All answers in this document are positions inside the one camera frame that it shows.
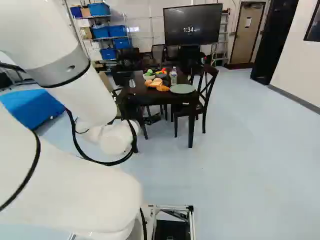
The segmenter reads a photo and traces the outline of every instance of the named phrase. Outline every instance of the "black door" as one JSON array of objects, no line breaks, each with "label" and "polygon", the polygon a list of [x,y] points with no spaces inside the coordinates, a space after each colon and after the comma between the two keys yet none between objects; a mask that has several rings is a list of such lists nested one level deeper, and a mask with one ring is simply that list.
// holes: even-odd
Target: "black door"
[{"label": "black door", "polygon": [[298,0],[272,0],[251,78],[268,85],[284,48]]}]

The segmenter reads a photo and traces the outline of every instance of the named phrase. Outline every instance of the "green plate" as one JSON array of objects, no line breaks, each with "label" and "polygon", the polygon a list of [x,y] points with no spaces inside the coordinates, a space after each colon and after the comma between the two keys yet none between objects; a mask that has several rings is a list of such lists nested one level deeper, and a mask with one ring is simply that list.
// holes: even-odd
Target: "green plate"
[{"label": "green plate", "polygon": [[177,84],[170,87],[170,91],[174,94],[189,94],[195,90],[195,87],[190,84]]}]

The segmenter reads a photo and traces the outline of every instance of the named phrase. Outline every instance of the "metal ladder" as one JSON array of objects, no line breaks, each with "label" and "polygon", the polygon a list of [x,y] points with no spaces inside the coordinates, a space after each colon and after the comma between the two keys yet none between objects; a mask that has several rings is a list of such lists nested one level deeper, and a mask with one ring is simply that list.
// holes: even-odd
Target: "metal ladder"
[{"label": "metal ladder", "polygon": [[217,61],[222,61],[222,66],[228,63],[228,23],[229,23],[229,16],[230,16],[230,8],[222,11],[222,18],[220,24],[220,33],[219,33],[219,40],[216,43],[211,45],[211,66],[216,66]]}]

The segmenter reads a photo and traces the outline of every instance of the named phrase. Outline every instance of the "blue storage bin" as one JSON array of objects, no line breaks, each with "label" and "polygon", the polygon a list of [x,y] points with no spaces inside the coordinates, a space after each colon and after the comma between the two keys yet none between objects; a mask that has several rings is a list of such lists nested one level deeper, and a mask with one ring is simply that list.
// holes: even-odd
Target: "blue storage bin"
[{"label": "blue storage bin", "polygon": [[109,26],[105,25],[96,25],[92,27],[93,35],[96,39],[99,38],[108,38],[109,35]]},{"label": "blue storage bin", "polygon": [[113,41],[116,49],[129,49],[132,47],[128,38],[119,38]]},{"label": "blue storage bin", "polygon": [[125,37],[127,30],[125,25],[109,26],[110,37]]},{"label": "blue storage bin", "polygon": [[104,48],[100,50],[103,60],[116,59],[116,50],[113,48]]},{"label": "blue storage bin", "polygon": [[91,16],[101,16],[101,15],[109,15],[110,7],[109,5],[99,2],[99,3],[90,3],[88,4]]},{"label": "blue storage bin", "polygon": [[81,7],[80,6],[70,7],[70,11],[71,11],[72,15],[75,18],[82,18],[82,13],[81,13]]}]

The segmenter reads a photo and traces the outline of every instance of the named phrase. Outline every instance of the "baseboard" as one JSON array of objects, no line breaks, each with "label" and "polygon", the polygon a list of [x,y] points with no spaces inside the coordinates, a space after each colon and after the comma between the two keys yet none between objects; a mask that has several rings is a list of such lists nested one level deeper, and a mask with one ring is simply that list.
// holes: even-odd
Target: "baseboard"
[{"label": "baseboard", "polygon": [[229,70],[235,69],[252,69],[254,67],[253,62],[245,62],[245,63],[228,63],[224,65],[225,68]]},{"label": "baseboard", "polygon": [[305,101],[305,100],[301,99],[300,97],[297,97],[297,96],[295,96],[295,95],[293,95],[293,94],[291,94],[291,93],[289,93],[289,92],[287,92],[285,90],[282,90],[282,89],[280,89],[280,88],[278,88],[276,86],[269,85],[268,88],[273,90],[273,91],[275,91],[275,92],[277,92],[277,93],[279,93],[279,94],[281,94],[281,95],[283,95],[283,96],[285,96],[285,97],[287,97],[288,99],[291,99],[291,100],[295,101],[296,103],[298,103],[298,104],[306,107],[307,109],[309,109],[309,110],[311,110],[311,111],[313,111],[313,112],[315,112],[315,113],[320,115],[320,107],[318,107],[316,105],[313,105],[312,103],[310,103],[308,101]]}]

